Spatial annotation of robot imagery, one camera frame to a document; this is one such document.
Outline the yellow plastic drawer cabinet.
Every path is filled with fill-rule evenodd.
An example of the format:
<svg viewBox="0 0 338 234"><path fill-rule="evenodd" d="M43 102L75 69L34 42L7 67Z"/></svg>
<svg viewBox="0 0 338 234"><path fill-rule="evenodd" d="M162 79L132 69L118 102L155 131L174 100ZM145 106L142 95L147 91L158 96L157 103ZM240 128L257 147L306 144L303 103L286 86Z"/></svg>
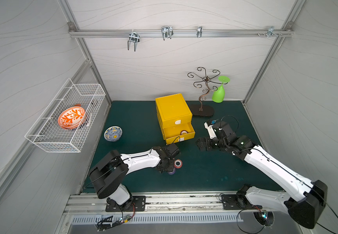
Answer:
<svg viewBox="0 0 338 234"><path fill-rule="evenodd" d="M167 145L195 137L192 127L192 112L182 94L155 99L157 118L163 139Z"/></svg>

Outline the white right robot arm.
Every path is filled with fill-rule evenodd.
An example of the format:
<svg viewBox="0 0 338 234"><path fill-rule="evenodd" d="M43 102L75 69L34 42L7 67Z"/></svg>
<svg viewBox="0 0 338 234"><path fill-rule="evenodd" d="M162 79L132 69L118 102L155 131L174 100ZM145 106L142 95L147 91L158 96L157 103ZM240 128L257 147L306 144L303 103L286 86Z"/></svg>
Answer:
<svg viewBox="0 0 338 234"><path fill-rule="evenodd" d="M241 209L252 206L268 207L288 214L299 225L313 229L326 206L327 185L301 176L279 162L247 136L201 137L196 145L200 151L225 151L256 167L276 182L281 192L244 185L236 194Z"/></svg>

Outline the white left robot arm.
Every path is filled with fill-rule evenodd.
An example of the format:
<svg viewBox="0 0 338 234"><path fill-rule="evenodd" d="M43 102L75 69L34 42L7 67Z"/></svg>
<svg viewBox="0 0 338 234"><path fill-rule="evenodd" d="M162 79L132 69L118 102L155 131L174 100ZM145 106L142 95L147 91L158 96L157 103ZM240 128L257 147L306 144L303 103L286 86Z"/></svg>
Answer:
<svg viewBox="0 0 338 234"><path fill-rule="evenodd" d="M175 158L179 154L180 150L174 143L135 154L121 154L112 150L90 169L90 184L99 199L111 199L121 207L128 207L133 202L133 196L122 184L126 175L145 168L173 173Z"/></svg>

